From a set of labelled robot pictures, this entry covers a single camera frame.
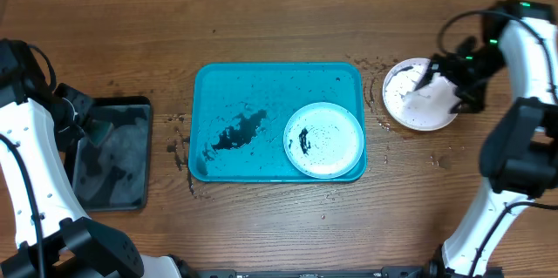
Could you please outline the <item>dark green sponge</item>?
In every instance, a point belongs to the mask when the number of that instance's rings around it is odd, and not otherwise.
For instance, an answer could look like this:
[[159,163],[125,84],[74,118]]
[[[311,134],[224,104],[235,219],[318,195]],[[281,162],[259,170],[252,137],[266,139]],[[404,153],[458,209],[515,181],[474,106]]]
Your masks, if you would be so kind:
[[102,145],[113,131],[113,123],[105,120],[91,119],[85,129],[89,141],[94,146]]

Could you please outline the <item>white plate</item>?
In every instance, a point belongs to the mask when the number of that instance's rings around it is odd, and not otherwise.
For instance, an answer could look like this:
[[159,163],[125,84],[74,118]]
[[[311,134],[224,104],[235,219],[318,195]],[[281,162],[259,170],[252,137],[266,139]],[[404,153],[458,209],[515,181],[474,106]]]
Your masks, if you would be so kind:
[[388,113],[399,124],[412,130],[429,132],[452,123],[458,116],[450,113],[458,102],[455,85],[439,74],[418,91],[414,88],[424,76],[430,60],[410,58],[394,65],[384,78],[382,96]]

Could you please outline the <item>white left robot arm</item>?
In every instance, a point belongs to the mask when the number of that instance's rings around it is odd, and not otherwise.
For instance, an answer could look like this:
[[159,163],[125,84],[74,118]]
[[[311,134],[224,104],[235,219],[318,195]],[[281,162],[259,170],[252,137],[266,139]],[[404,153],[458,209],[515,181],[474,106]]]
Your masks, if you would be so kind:
[[17,245],[3,276],[195,276],[90,217],[146,204],[152,125],[147,98],[92,98],[59,83],[37,46],[2,40],[1,169]]

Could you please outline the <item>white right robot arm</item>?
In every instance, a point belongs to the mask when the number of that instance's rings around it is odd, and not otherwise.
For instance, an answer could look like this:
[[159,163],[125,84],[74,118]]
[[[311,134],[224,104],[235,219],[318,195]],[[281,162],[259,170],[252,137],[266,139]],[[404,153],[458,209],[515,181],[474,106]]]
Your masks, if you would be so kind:
[[439,53],[415,88],[434,76],[455,85],[452,113],[485,108],[488,81],[508,71],[514,102],[480,150],[481,185],[455,232],[414,277],[501,277],[487,263],[515,219],[529,208],[556,210],[538,202],[557,187],[557,18],[550,4],[501,0],[481,17],[481,48],[468,37],[455,51],[444,46],[446,31],[463,14],[447,21],[437,35]]

